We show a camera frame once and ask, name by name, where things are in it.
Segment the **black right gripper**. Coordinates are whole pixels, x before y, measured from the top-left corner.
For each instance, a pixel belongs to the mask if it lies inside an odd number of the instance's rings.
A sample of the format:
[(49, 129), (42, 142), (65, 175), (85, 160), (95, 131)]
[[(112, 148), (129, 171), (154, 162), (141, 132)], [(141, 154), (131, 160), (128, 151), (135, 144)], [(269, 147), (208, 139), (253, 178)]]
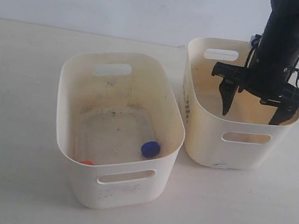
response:
[(212, 75), (223, 78), (219, 85), (222, 115), (229, 112), (236, 93), (247, 91), (263, 105), (277, 107), (268, 123), (276, 126), (299, 109), (299, 87), (289, 83), (292, 73), (299, 77), (299, 16), (272, 11), (261, 35), (243, 66), (217, 62)]

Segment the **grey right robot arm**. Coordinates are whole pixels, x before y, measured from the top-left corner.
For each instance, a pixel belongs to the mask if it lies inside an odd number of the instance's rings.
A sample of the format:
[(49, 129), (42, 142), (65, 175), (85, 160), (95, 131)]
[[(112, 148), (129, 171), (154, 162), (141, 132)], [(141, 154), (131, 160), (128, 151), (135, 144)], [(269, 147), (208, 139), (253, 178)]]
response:
[(217, 62), (212, 75), (223, 78), (219, 85), (222, 115), (229, 112), (235, 94), (244, 90), (261, 104), (275, 107), (269, 125), (280, 125), (299, 109), (299, 86), (289, 83), (293, 73), (299, 79), (299, 0), (270, 1), (266, 27), (251, 38), (244, 65)]

